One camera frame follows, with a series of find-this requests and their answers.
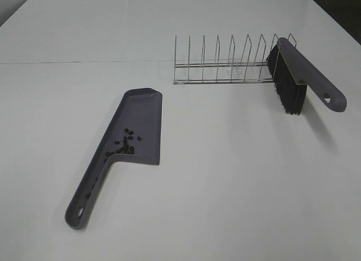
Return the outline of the purple hand brush black bristles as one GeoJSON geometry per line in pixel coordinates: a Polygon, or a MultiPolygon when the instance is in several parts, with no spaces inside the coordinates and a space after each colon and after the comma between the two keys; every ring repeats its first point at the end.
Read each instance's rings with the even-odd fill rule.
{"type": "Polygon", "coordinates": [[[301,114],[308,87],[330,110],[345,111],[345,95],[287,38],[277,40],[267,58],[267,66],[286,113],[301,114]]]}

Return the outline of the pile of coffee beans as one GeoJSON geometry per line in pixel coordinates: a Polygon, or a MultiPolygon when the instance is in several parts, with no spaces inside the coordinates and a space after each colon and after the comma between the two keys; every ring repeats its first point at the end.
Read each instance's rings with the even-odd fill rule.
{"type": "Polygon", "coordinates": [[[141,141],[141,136],[136,136],[133,141],[134,132],[129,128],[107,129],[84,176],[81,181],[81,199],[88,200],[92,195],[97,195],[97,184],[100,177],[105,175],[110,165],[115,162],[114,155],[135,154],[134,143],[141,141]]]}

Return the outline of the purple plastic dustpan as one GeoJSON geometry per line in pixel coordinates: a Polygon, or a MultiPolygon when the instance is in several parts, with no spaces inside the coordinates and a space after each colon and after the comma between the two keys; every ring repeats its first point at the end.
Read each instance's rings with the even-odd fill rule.
{"type": "MultiPolygon", "coordinates": [[[[134,143],[135,154],[114,155],[115,162],[109,169],[116,162],[159,165],[161,120],[162,93],[151,88],[132,89],[125,92],[107,129],[129,128],[134,132],[133,141],[136,136],[141,136],[142,139],[134,143]]],[[[92,195],[87,201],[81,199],[82,180],[80,181],[65,212],[65,222],[71,228],[79,230],[87,225],[107,173],[100,177],[98,188],[95,188],[98,190],[97,195],[92,195]]]]}

